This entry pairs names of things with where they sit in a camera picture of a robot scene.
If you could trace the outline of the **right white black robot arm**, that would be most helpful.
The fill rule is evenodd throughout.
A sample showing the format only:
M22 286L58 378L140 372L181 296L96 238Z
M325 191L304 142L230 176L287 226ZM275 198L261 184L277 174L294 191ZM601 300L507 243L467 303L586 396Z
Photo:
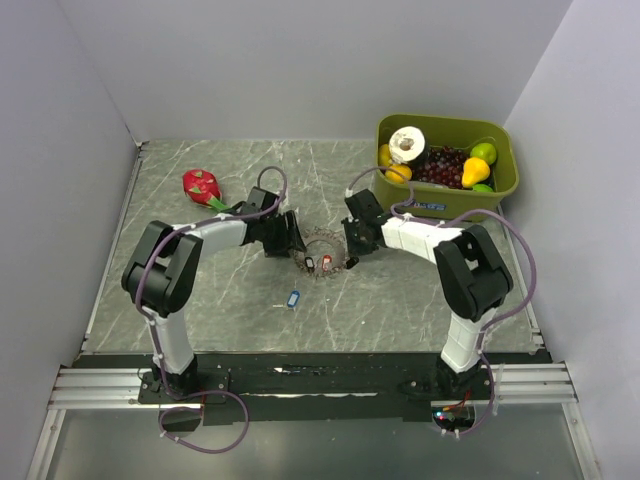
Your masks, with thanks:
M383 210L368 190L348 190L350 216L342 221L350 256L381 248L422 258L437 267L451 310L446 342L435 361L434 381L440 393L459 398L479 370L483 328L513 288L512 276L491 236L480 225L461 229L421 223L411 214Z

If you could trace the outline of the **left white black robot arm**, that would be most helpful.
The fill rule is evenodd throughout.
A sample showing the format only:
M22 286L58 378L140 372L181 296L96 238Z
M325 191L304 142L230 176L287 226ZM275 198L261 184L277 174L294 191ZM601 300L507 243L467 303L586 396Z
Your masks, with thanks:
M200 387L185 320L200 260L255 242L268 257L306 251L296 213L279 210L283 198L255 186L247 200L211 218L180 225L153 221L143 231L121 286L145 318L154 379L174 401L191 399Z

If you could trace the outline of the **black key fob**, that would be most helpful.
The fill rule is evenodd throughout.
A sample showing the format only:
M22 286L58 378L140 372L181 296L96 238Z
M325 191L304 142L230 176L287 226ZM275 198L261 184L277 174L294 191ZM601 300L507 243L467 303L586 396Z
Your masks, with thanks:
M345 268L351 269L359 263L358 257L351 257L345 262Z

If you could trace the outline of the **red key tag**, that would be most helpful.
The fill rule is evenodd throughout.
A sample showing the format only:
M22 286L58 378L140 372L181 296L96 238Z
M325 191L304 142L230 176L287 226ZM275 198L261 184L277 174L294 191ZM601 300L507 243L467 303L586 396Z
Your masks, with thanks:
M332 257L329 255L325 255L322 259L322 270L327 272L331 269L332 266Z

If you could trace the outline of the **red dragon fruit toy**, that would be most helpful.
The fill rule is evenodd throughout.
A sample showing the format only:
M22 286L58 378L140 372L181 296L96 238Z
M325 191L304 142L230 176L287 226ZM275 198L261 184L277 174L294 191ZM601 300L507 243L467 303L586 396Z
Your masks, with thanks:
M192 169L182 176L185 195L195 204L222 212L229 208L222 201L221 190L216 177L209 171Z

